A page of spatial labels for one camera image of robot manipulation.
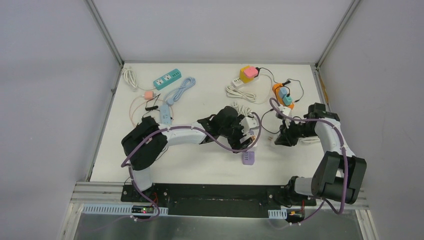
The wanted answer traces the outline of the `purple power strip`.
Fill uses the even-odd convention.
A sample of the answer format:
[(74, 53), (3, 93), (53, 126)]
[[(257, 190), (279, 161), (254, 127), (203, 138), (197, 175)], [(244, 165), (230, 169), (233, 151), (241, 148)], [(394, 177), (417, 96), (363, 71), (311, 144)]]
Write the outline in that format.
[(242, 164), (245, 166), (252, 166), (255, 163), (255, 152), (254, 151), (244, 151), (242, 153)]

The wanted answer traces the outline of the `white cube socket adapter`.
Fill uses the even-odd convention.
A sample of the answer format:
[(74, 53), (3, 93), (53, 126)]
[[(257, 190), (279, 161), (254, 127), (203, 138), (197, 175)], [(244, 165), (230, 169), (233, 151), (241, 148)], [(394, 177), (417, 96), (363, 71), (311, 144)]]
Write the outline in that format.
[(251, 141), (251, 143), (248, 145), (249, 148), (256, 148), (257, 147), (257, 135), (253, 130), (250, 130), (246, 137)]

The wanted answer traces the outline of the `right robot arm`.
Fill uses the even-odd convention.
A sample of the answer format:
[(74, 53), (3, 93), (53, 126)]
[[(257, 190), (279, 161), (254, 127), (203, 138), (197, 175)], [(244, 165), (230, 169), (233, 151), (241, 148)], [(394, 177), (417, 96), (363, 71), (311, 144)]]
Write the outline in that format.
[(280, 104), (272, 108), (276, 111), (276, 117), (282, 120), (279, 134), (273, 141), (275, 145), (294, 147), (300, 139), (317, 137), (323, 149), (323, 157), (312, 177), (290, 178), (284, 187), (284, 200), (296, 205), (308, 197), (315, 197), (354, 204), (367, 163), (347, 145), (339, 116), (327, 111), (321, 103), (310, 105), (303, 118), (291, 117), (291, 109)]

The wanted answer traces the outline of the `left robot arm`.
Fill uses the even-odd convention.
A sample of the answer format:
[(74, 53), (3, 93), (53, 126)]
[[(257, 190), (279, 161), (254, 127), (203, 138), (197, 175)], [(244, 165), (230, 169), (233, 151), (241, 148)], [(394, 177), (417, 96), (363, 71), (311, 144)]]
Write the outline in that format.
[(261, 133), (261, 118), (257, 113), (243, 115), (232, 106), (225, 106), (216, 114), (186, 125), (162, 124), (147, 116), (121, 140), (126, 156), (121, 167), (129, 168), (133, 195), (144, 203), (153, 195), (150, 167), (163, 150), (178, 145), (215, 142), (238, 154), (253, 148)]

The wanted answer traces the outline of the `teal plug adapter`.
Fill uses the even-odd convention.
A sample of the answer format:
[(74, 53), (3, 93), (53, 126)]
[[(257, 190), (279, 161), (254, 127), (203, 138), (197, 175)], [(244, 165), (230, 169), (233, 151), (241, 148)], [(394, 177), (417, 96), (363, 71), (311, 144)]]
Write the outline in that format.
[(293, 99), (289, 95), (284, 95), (282, 98), (282, 102), (285, 106), (289, 106), (293, 103)]

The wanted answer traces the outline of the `yellow pink cube socket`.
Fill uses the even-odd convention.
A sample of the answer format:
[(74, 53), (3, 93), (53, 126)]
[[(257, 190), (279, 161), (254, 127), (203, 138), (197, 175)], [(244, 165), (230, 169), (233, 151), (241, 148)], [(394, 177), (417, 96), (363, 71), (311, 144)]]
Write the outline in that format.
[(254, 80), (259, 75), (258, 68), (254, 66), (247, 65), (240, 69), (239, 78), (240, 80), (246, 84)]

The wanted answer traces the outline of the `small pink plug charger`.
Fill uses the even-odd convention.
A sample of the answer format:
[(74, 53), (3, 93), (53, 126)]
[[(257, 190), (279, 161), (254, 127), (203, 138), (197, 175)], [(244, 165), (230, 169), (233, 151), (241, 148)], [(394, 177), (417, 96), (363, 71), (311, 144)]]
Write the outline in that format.
[(154, 97), (156, 96), (156, 94), (153, 92), (153, 91), (146, 91), (144, 94), (143, 94), (143, 97), (144, 97), (144, 99), (145, 100), (152, 100)]

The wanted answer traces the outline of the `orange power strip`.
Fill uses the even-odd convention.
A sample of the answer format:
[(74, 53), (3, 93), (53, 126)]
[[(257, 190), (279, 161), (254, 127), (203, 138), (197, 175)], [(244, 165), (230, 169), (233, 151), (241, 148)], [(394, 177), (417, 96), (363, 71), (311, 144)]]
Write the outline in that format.
[(294, 109), (295, 104), (291, 97), (290, 89), (282, 83), (276, 83), (272, 86), (272, 91), (279, 104)]

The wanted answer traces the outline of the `white usb power strip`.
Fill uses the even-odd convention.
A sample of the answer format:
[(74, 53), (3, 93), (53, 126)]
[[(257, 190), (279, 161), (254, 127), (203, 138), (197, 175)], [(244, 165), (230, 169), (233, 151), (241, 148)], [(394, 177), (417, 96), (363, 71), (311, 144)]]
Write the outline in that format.
[(239, 77), (231, 81), (231, 85), (236, 89), (240, 88), (244, 84), (245, 83)]

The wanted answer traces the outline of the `light blue power strip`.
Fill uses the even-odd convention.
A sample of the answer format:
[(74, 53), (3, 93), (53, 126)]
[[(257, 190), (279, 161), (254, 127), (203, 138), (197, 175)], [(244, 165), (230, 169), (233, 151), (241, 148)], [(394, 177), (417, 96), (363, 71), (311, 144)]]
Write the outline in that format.
[(164, 125), (171, 125), (173, 120), (172, 110), (169, 105), (163, 104), (159, 106), (160, 122)]

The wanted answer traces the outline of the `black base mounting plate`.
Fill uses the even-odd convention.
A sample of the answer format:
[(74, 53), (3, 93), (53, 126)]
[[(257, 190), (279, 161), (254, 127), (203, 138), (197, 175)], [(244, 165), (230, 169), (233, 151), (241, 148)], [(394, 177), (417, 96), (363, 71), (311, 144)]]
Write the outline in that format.
[(131, 184), (123, 186), (120, 200), (129, 203), (154, 201), (169, 215), (200, 217), (266, 218), (269, 210), (282, 207), (315, 207), (316, 200), (290, 193), (280, 185), (220, 185), (155, 183), (138, 193)]

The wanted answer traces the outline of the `teal power strip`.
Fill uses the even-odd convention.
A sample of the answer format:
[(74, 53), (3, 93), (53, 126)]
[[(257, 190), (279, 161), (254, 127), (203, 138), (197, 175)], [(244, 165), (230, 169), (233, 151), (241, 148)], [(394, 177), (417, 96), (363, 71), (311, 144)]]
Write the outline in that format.
[(182, 74), (179, 69), (175, 68), (168, 72), (167, 74), (159, 77), (158, 79), (153, 81), (154, 88), (158, 91), (163, 88), (169, 86), (175, 81), (179, 80), (182, 77)]

